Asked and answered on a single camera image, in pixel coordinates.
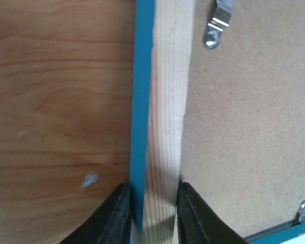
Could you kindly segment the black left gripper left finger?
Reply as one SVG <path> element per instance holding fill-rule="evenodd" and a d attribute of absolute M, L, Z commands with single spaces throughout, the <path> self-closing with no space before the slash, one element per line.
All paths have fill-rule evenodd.
<path fill-rule="evenodd" d="M 130 242 L 130 186 L 120 184 L 95 212 L 61 243 L 126 244 Z"/>

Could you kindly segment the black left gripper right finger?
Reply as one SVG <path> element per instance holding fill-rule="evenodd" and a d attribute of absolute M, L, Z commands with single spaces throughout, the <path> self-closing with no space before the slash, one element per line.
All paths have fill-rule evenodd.
<path fill-rule="evenodd" d="M 179 181 L 176 207 L 179 243 L 246 243 L 188 182 Z"/>

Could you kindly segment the blue wooden picture frame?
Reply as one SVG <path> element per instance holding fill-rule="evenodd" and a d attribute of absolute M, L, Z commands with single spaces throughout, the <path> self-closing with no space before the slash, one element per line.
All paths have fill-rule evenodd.
<path fill-rule="evenodd" d="M 143 219 L 136 243 L 179 243 L 180 179 L 249 243 L 305 243 L 305 1 L 154 1 Z"/>

